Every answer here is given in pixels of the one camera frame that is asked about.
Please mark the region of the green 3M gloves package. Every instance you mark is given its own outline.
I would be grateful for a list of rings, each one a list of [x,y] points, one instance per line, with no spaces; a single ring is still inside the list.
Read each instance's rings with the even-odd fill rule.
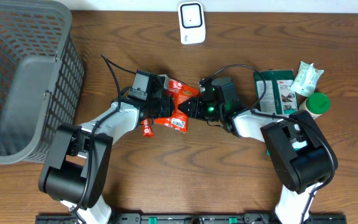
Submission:
[[[290,89],[295,79],[293,70],[266,70],[253,76],[258,99],[255,110],[279,116],[298,111],[298,97]]]

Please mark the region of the red snack bag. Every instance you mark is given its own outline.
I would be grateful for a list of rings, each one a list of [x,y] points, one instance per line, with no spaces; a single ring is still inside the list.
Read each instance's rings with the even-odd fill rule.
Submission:
[[[199,90],[171,79],[168,86],[168,92],[173,97],[175,109],[171,117],[157,118],[154,120],[154,123],[186,133],[188,130],[188,116],[180,111],[178,106],[186,100],[189,100],[191,97],[198,96]]]

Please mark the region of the red candy bar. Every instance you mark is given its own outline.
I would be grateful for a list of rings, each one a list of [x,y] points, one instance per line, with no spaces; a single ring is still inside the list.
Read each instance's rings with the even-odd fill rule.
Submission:
[[[149,118],[147,118],[141,122],[143,137],[145,137],[145,138],[154,137],[154,132],[152,131],[151,125],[152,125],[152,123]]]

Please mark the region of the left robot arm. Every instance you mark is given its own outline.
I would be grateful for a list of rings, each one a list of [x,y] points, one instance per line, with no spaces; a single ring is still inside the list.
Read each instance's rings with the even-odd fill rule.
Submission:
[[[169,118],[175,105],[166,75],[136,71],[132,86],[118,91],[110,108],[75,126],[59,125],[39,178],[39,190],[68,207],[78,223],[108,223],[103,199],[111,150],[146,119]]]

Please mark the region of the light green wrapper packet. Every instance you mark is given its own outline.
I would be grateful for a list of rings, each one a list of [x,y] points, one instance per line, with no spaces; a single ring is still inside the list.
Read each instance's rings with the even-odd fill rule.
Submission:
[[[315,68],[314,63],[308,64],[301,61],[290,89],[297,94],[309,97],[314,93],[317,82],[323,73],[324,70]]]

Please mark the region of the green lid jar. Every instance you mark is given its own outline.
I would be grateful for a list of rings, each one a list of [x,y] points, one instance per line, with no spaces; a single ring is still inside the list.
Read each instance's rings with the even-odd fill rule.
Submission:
[[[331,107],[330,99],[324,93],[313,93],[299,106],[299,110],[309,112],[313,119],[321,116]]]

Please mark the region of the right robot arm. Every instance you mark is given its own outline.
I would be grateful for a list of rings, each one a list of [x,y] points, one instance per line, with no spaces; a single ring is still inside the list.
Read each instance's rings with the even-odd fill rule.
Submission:
[[[305,110],[287,116],[245,107],[229,77],[203,79],[200,93],[182,102],[179,110],[239,138],[265,143],[275,172],[283,184],[273,211],[275,223],[308,223],[318,190],[327,186],[338,167],[337,158],[316,122]]]

